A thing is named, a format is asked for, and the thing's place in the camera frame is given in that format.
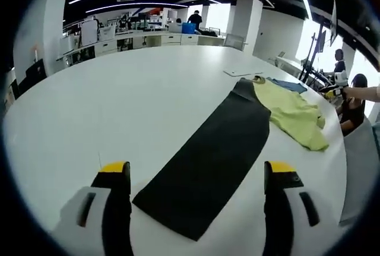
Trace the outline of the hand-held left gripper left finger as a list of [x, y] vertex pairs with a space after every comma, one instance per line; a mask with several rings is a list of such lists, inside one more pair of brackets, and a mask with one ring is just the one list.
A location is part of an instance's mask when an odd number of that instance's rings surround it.
[[67, 201], [52, 231], [69, 255], [132, 255], [129, 162], [103, 166]]

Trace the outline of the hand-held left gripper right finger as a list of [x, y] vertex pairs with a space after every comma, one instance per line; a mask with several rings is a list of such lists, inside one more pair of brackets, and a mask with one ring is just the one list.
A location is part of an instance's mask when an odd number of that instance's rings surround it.
[[325, 255], [340, 239], [330, 204], [285, 162], [264, 163], [263, 255]]

